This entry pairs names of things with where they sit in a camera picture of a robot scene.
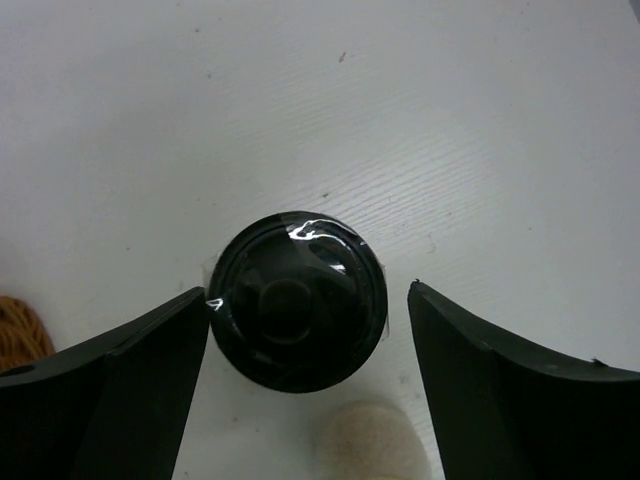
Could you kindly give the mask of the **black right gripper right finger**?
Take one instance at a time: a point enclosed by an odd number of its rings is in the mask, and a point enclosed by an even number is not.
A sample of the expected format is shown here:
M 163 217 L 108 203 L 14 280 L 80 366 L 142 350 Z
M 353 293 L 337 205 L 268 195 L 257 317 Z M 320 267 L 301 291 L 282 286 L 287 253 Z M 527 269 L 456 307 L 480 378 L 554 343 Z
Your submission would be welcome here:
M 543 347 L 416 281 L 412 335 L 449 479 L 635 479 L 639 375 Z

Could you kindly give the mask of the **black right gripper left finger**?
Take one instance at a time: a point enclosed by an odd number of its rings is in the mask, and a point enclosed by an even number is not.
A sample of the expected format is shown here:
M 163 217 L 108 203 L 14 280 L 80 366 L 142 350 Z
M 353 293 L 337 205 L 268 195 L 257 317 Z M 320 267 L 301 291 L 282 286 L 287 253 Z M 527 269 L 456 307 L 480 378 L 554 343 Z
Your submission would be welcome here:
M 172 477 L 208 335 L 192 288 L 1 376 L 4 479 Z

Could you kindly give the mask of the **black knob grinder bottle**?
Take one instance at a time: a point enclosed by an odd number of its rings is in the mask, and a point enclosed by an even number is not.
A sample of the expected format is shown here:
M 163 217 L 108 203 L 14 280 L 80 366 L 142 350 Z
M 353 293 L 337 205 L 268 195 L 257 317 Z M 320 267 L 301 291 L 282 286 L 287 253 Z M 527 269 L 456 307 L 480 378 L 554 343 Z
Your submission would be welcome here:
M 208 285 L 216 343 L 249 380 L 305 394 L 359 370 L 388 331 L 384 269 L 346 223 L 288 211 L 244 228 Z

